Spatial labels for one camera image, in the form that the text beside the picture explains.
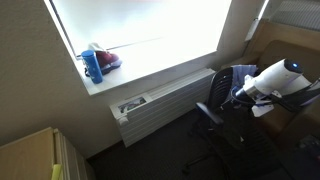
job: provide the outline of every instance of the wall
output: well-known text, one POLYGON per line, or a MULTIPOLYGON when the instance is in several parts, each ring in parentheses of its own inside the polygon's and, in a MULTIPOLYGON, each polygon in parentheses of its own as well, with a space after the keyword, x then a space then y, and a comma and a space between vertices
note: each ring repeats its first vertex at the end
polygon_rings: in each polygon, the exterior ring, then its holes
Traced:
POLYGON ((2 0, 0 145, 48 126, 90 157, 121 140, 108 105, 201 67, 238 58, 256 0, 234 0, 218 52, 90 97, 42 0, 2 0))

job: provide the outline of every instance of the bottle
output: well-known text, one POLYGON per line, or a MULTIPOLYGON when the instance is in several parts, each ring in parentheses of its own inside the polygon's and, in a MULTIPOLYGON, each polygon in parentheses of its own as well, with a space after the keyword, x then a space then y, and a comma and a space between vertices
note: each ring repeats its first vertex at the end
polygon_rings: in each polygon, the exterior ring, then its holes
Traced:
POLYGON ((81 56, 86 63, 91 80, 94 84, 102 82, 102 74, 96 57, 96 53, 93 50, 86 50, 81 53, 81 56))

